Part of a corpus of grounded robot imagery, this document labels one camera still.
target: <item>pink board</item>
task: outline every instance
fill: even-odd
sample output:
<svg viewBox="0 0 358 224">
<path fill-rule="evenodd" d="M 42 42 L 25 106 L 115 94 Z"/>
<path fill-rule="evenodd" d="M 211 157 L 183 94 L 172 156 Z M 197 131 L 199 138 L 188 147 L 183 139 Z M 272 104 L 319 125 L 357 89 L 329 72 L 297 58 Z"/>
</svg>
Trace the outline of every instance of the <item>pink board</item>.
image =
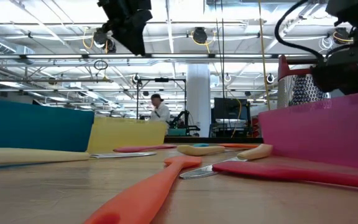
<svg viewBox="0 0 358 224">
<path fill-rule="evenodd" d="M 277 156 L 358 168 L 358 94 L 259 114 Z"/>
<path fill-rule="evenodd" d="M 115 149 L 115 152 L 141 152 L 146 150 L 153 150 L 153 149 L 172 149 L 176 147 L 176 145 L 159 145 L 159 146 L 127 146 L 127 147 L 120 147 Z"/>
</svg>

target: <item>white shirt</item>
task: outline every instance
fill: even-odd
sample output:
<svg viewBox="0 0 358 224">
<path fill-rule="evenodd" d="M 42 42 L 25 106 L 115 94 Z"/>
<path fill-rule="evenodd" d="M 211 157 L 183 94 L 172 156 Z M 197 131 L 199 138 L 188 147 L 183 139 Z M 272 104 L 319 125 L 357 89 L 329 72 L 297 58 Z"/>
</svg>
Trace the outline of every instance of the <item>white shirt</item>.
<svg viewBox="0 0 358 224">
<path fill-rule="evenodd" d="M 155 108 L 154 111 L 152 111 L 150 120 L 164 122 L 167 125 L 167 129 L 168 129 L 169 125 L 167 124 L 167 121 L 170 122 L 169 108 L 164 103 L 161 103 L 158 108 Z"/>
</svg>

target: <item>yellow board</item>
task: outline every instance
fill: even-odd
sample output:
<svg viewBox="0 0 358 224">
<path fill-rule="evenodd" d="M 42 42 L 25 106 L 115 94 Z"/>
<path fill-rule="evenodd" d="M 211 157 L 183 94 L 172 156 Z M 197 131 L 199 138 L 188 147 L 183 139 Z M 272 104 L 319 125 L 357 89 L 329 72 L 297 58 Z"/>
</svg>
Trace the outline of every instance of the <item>yellow board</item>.
<svg viewBox="0 0 358 224">
<path fill-rule="evenodd" d="M 87 152 L 112 152 L 117 147 L 163 144 L 165 130 L 163 122 L 95 118 Z"/>
</svg>

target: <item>desk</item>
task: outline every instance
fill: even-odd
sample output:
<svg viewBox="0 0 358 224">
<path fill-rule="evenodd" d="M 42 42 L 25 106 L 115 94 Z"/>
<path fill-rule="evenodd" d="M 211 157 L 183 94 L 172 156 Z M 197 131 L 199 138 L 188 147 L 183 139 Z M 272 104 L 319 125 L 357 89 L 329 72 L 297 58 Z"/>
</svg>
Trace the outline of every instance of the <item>desk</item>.
<svg viewBox="0 0 358 224">
<path fill-rule="evenodd" d="M 0 169 L 0 223 L 79 224 L 121 190 L 163 169 L 176 150 L 156 156 L 61 162 Z M 234 157 L 227 152 L 203 157 L 203 165 Z M 358 170 L 267 158 L 259 162 Z M 358 223 L 358 189 L 311 183 L 272 182 L 218 174 L 178 179 L 154 224 L 184 223 Z"/>
</svg>

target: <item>metal knife blade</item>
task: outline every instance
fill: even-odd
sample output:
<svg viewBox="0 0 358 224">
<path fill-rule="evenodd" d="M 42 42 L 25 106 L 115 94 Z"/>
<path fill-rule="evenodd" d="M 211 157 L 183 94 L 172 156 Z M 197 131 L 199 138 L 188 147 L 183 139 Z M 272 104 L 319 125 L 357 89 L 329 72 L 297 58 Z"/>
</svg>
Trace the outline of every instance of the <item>metal knife blade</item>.
<svg viewBox="0 0 358 224">
<path fill-rule="evenodd" d="M 218 163 L 226 162 L 226 161 L 245 162 L 245 161 L 247 161 L 247 159 L 241 159 L 241 158 L 238 158 L 236 156 L 236 157 L 233 157 L 233 158 L 225 160 L 225 161 L 216 162 L 214 164 L 218 164 Z M 179 175 L 179 177 L 182 178 L 182 179 L 195 179 L 195 178 L 209 177 L 209 176 L 215 175 L 218 172 L 215 172 L 215 171 L 212 170 L 212 165 L 213 164 L 211 164 L 209 166 L 204 166 L 202 168 L 195 169 L 195 170 L 192 170 L 192 171 L 189 171 L 189 172 L 182 173 L 182 174 Z"/>
<path fill-rule="evenodd" d="M 131 152 L 131 153 L 107 153 L 107 154 L 91 154 L 93 158 L 122 158 L 122 157 L 137 157 L 137 156 L 152 156 L 156 155 L 156 152 Z"/>
</svg>

